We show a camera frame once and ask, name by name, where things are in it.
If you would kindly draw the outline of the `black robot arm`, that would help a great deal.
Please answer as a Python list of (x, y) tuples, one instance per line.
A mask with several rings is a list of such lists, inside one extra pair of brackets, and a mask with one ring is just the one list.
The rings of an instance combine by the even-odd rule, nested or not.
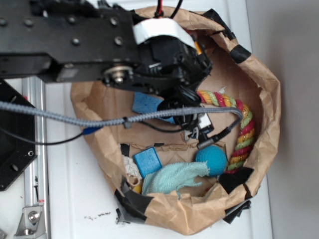
[(142, 17), (104, 0), (3, 0), (0, 76), (47, 83), (99, 81), (163, 98), (161, 110), (198, 107), (212, 62), (174, 19)]

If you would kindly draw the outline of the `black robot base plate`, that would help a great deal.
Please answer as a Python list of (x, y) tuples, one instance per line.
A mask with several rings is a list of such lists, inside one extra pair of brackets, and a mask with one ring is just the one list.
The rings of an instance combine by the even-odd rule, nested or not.
[[(0, 81), (0, 100), (23, 106), (33, 105), (6, 81)], [(35, 140), (35, 119), (7, 111), (0, 112), (0, 127), (31, 141)], [(7, 190), (36, 158), (35, 145), (0, 133), (0, 190)]]

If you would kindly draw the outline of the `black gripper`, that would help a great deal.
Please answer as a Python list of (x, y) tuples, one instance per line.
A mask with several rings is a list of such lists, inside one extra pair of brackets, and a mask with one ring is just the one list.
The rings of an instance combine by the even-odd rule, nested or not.
[(203, 44), (170, 18), (143, 20), (133, 33), (142, 60), (133, 91), (162, 97), (155, 110), (198, 107), (196, 90), (212, 70)]

